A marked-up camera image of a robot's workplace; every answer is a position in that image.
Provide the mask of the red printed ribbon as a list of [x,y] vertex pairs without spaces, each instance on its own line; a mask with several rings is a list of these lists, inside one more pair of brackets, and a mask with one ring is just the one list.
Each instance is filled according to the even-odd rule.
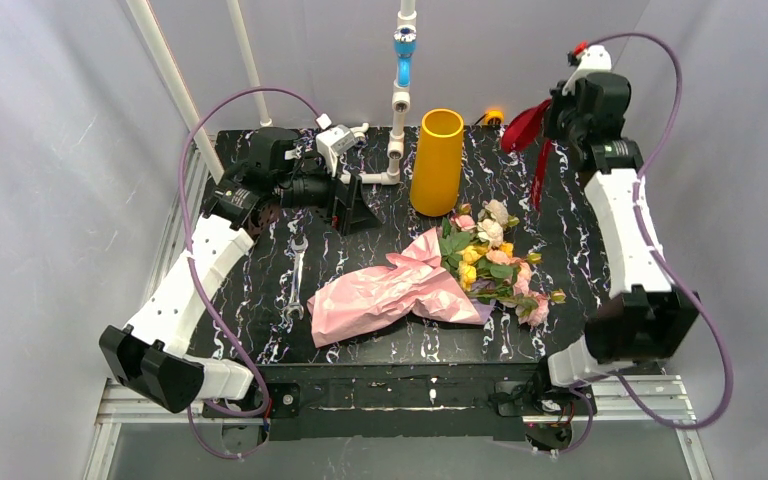
[[537,211],[540,210],[551,147],[551,141],[542,133],[543,119],[551,103],[551,99],[546,99],[521,112],[506,127],[500,140],[501,149],[508,154],[522,151],[533,142],[540,140],[537,167],[529,190],[531,204]]

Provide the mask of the pink paper flower bouquet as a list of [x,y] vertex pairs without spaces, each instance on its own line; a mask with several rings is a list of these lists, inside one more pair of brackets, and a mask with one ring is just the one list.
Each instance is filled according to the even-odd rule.
[[497,306],[513,310],[529,327],[545,323],[551,306],[564,303],[566,294],[536,287],[541,254],[518,256],[505,238],[518,223],[499,200],[484,203],[477,213],[463,204],[404,250],[387,254],[386,264],[326,284],[308,302],[314,345],[370,334],[408,315],[482,326]]

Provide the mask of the small white pipe elbow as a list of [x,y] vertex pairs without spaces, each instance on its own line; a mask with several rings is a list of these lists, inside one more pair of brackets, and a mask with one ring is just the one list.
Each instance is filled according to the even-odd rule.
[[349,128],[354,138],[354,148],[361,148],[367,144],[367,132],[369,127],[370,125],[368,123],[363,123],[360,126]]

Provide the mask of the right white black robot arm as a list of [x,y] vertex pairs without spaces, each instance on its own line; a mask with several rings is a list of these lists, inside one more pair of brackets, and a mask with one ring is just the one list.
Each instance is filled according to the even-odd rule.
[[623,137],[631,100],[629,80],[609,71],[573,75],[553,89],[544,125],[568,148],[597,218],[610,273],[609,298],[585,323],[581,337],[549,356],[556,387],[577,387],[636,364],[670,358],[698,310],[653,255],[661,252],[638,177],[644,159]]

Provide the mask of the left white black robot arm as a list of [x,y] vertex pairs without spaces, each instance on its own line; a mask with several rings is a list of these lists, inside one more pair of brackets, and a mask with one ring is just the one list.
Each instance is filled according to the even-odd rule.
[[256,379],[250,368],[188,353],[205,303],[284,209],[310,208],[342,235],[379,226],[363,200],[361,176],[340,167],[364,137],[337,125],[305,151],[294,130],[255,130],[206,196],[183,252],[148,301],[123,327],[101,334],[114,379],[171,413],[201,400],[244,399]]

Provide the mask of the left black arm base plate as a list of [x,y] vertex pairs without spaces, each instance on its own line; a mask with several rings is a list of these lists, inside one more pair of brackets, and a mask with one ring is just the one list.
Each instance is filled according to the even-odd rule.
[[[266,412],[268,419],[286,419],[297,417],[300,413],[301,387],[297,383],[269,383],[267,385],[270,394],[270,406]],[[257,409],[262,403],[262,394],[253,387],[241,400],[217,400],[216,403],[235,415],[220,412],[203,404],[202,417],[205,418],[239,418],[238,413]]]

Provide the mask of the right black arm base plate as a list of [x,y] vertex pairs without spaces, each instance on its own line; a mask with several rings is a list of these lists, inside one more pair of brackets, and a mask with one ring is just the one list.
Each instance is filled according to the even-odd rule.
[[591,387],[580,388],[575,394],[570,388],[544,386],[534,379],[498,382],[489,401],[503,417],[544,415],[561,420],[598,411]]

